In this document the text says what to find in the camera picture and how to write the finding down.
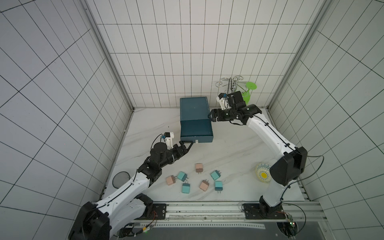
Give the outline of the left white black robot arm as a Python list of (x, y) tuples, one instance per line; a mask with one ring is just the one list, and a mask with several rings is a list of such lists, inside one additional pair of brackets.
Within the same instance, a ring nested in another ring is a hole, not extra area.
[(162, 175), (162, 169), (185, 156), (190, 147), (180, 141), (171, 149), (156, 143), (134, 176), (109, 196), (85, 203), (69, 232), (69, 240), (109, 240), (126, 224), (149, 218), (153, 200), (144, 194)]

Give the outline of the teal plug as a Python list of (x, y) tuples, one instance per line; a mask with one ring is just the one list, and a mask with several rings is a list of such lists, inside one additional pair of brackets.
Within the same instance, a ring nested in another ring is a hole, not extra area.
[(221, 177), (221, 173), (218, 170), (214, 170), (210, 173), (210, 176), (214, 181), (218, 180)]
[(189, 194), (190, 193), (191, 186), (189, 183), (183, 183), (182, 184), (182, 193), (183, 194)]
[(177, 175), (177, 179), (181, 182), (185, 182), (188, 179), (188, 175), (184, 172), (179, 172), (179, 174)]
[(215, 181), (215, 191), (217, 191), (218, 193), (221, 193), (223, 191), (222, 181)]

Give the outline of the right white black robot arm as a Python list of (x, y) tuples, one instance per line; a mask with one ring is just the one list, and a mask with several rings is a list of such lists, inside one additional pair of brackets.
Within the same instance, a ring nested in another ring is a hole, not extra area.
[(296, 147), (280, 134), (256, 105), (247, 106), (241, 92), (221, 93), (217, 102), (220, 108), (211, 110), (208, 115), (212, 122), (232, 124), (235, 120), (241, 121), (242, 125), (253, 130), (274, 154), (275, 163), (270, 168), (272, 180), (259, 200), (259, 213), (266, 218), (278, 211), (285, 192), (304, 172), (308, 152), (303, 147)]

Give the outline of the teal drawer cabinet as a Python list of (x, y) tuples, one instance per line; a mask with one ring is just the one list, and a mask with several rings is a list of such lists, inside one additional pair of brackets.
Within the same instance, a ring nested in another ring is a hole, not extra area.
[(209, 113), (210, 107), (207, 97), (191, 97), (180, 99), (181, 124), (200, 120), (207, 120), (209, 122)]

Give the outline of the teal drawer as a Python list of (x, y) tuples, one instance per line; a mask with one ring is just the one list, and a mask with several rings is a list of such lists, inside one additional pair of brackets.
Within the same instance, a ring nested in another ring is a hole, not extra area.
[(181, 141), (212, 143), (212, 122), (209, 119), (181, 121)]

